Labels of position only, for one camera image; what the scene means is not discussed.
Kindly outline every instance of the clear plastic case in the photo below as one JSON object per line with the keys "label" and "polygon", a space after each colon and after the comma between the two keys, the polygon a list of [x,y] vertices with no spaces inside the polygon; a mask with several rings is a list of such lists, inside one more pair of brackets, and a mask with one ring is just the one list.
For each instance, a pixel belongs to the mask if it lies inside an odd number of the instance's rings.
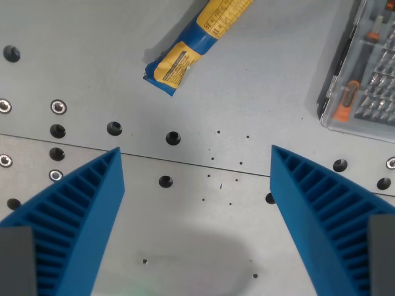
{"label": "clear plastic case", "polygon": [[321,116],[330,130],[395,142],[395,12],[362,0]]}

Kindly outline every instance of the mounting hole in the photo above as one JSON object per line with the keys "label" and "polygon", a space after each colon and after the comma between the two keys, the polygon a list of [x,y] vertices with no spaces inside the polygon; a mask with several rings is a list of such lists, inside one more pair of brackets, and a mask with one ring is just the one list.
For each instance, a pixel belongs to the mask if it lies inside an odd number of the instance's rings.
{"label": "mounting hole", "polygon": [[53,160],[59,162],[64,159],[65,154],[62,149],[55,147],[49,151],[49,157],[51,157]]}
{"label": "mounting hole", "polygon": [[389,178],[381,178],[377,182],[377,188],[380,190],[388,189],[391,185],[391,180]]}
{"label": "mounting hole", "polygon": [[333,164],[333,170],[337,171],[338,173],[341,173],[342,171],[346,170],[347,166],[348,166],[347,160],[338,159]]}
{"label": "mounting hole", "polygon": [[171,146],[179,145],[181,142],[181,136],[176,131],[171,131],[166,135],[166,142]]}
{"label": "mounting hole", "polygon": [[107,125],[107,132],[111,136],[119,136],[122,134],[122,125],[119,122],[112,121]]}
{"label": "mounting hole", "polygon": [[10,158],[6,154],[1,154],[0,155],[0,167],[9,168],[10,166],[12,166],[12,158]]}
{"label": "mounting hole", "polygon": [[15,46],[7,45],[2,51],[2,54],[10,63],[16,63],[20,60],[20,51]]}
{"label": "mounting hole", "polygon": [[62,125],[52,125],[49,132],[56,139],[62,139],[66,135],[66,129]]}
{"label": "mounting hole", "polygon": [[162,188],[169,188],[173,185],[173,179],[169,176],[162,176],[159,178],[159,185]]}
{"label": "mounting hole", "polygon": [[391,157],[387,160],[386,166],[390,170],[395,170],[395,157]]}
{"label": "mounting hole", "polygon": [[15,211],[17,208],[19,208],[22,204],[20,203],[19,200],[17,199],[9,199],[7,200],[7,207],[9,207],[11,210]]}
{"label": "mounting hole", "polygon": [[63,173],[59,170],[52,170],[49,172],[49,179],[53,182],[57,182],[63,178]]}
{"label": "mounting hole", "polygon": [[11,112],[12,106],[9,101],[6,99],[0,99],[0,113],[1,114],[8,114]]}
{"label": "mounting hole", "polygon": [[276,204],[276,201],[274,200],[273,194],[272,194],[272,193],[269,193],[268,195],[266,195],[265,200],[266,200],[266,202],[267,202],[269,205],[275,205],[275,204]]}
{"label": "mounting hole", "polygon": [[67,111],[67,106],[65,102],[61,100],[54,100],[51,102],[51,110],[57,115],[62,115],[66,113]]}

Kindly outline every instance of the metal table surface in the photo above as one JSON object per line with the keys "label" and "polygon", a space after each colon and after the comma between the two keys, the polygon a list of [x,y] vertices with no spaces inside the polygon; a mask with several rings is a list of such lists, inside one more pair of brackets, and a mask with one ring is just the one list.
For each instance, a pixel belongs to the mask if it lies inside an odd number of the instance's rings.
{"label": "metal table surface", "polygon": [[[50,185],[51,169],[68,173],[120,146],[127,191],[93,295],[315,295],[265,202],[270,146],[329,168],[346,159],[344,176],[395,195],[376,187],[393,177],[393,144],[328,131],[316,114],[352,2],[255,0],[170,97],[143,81],[145,65],[205,1],[0,0],[0,40],[21,52],[17,63],[0,59],[0,97],[12,104],[0,154],[14,161],[0,168],[0,218],[9,198]],[[66,114],[51,112],[54,99]],[[118,137],[106,131],[114,120]],[[49,133],[55,123],[63,139]],[[166,143],[170,131],[179,145]],[[53,147],[66,158],[51,160]]]}

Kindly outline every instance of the yellow and blue package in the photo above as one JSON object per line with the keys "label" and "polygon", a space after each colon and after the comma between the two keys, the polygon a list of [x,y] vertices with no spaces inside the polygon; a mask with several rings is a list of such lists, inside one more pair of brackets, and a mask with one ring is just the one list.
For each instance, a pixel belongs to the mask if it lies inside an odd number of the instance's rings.
{"label": "yellow and blue package", "polygon": [[172,47],[146,67],[144,79],[173,95],[185,71],[226,33],[254,0],[210,0]]}

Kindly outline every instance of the gray metal plate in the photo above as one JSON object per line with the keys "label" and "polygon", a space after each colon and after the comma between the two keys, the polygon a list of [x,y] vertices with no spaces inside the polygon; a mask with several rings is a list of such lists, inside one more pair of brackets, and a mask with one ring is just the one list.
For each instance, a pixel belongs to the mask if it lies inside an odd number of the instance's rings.
{"label": "gray metal plate", "polygon": [[36,256],[33,239],[33,231],[30,227],[0,228],[0,287],[2,295],[37,295]]}
{"label": "gray metal plate", "polygon": [[391,296],[395,283],[395,215],[374,215],[368,223],[370,291],[372,296]]}
{"label": "gray metal plate", "polygon": [[[22,54],[0,59],[0,97],[12,103],[0,133],[260,175],[278,144],[328,167],[345,158],[347,176],[375,191],[393,145],[329,132],[316,115],[352,2],[255,1],[170,97],[142,80],[146,62],[205,1],[0,0],[3,45]],[[65,115],[51,112],[54,99]],[[113,120],[119,137],[106,131]],[[65,138],[49,134],[54,123]]]}
{"label": "gray metal plate", "polygon": [[[50,170],[67,174],[102,154],[60,145],[65,158],[55,162],[52,147],[0,136],[14,161],[0,168],[0,220],[9,198],[23,204],[50,185]],[[129,155],[122,162],[126,193],[92,295],[315,295],[277,206],[265,201],[268,178]],[[163,175],[171,188],[159,186]]]}

